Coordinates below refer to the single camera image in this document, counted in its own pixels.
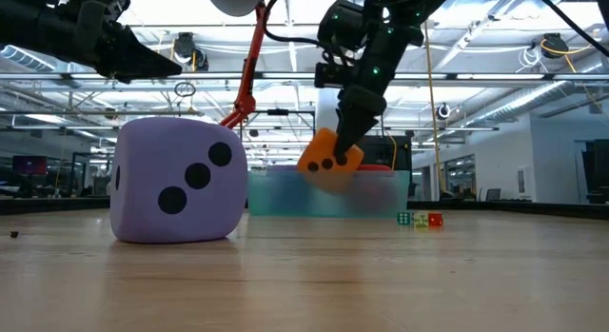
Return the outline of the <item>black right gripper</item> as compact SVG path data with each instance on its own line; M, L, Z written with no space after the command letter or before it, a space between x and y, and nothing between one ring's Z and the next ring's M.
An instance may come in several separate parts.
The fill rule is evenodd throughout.
M335 157L340 165L347 160L346 152L378 123L376 117L385 111L384 93L406 48L420 46L422 41L422 30L417 25L379 25L368 33L363 55L337 108Z

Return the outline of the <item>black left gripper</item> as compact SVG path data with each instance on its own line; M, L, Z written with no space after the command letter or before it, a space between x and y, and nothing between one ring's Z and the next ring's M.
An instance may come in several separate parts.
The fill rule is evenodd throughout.
M129 0L68 0L62 12L75 19L76 46L98 54L100 75L125 84L180 75L180 65L141 44L118 22L128 7Z

